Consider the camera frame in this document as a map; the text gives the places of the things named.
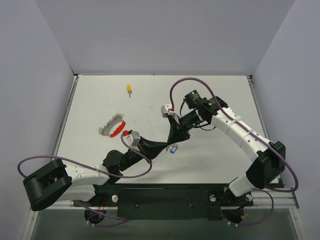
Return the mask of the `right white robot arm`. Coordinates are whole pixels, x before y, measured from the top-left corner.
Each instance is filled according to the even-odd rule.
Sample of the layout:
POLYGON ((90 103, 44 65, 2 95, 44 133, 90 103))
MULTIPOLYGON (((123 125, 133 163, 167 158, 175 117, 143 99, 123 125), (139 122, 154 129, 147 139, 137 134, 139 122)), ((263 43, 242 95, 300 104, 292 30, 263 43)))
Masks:
POLYGON ((202 98, 193 90, 184 97, 184 102, 190 109, 184 116, 179 116, 171 104, 161 108, 162 116, 170 123, 169 145, 188 140, 189 131, 206 122, 225 133, 252 162, 244 175, 227 185, 223 192, 226 203, 234 205, 251 190, 264 189, 285 170, 285 146, 250 128, 221 98, 202 98))

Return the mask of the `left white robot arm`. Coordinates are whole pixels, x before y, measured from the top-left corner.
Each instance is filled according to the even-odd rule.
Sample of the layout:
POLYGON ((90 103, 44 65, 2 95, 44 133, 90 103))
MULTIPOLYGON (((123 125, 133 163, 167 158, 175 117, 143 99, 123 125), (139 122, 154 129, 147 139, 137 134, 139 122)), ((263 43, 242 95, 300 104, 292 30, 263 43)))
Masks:
POLYGON ((149 165, 168 144, 143 137, 127 137, 126 153, 111 150, 103 162, 89 166, 66 158, 54 158, 35 172, 24 176, 23 185, 35 212, 58 201, 79 200, 99 205, 103 193, 95 186, 113 184, 123 178, 123 172, 141 160, 149 165))

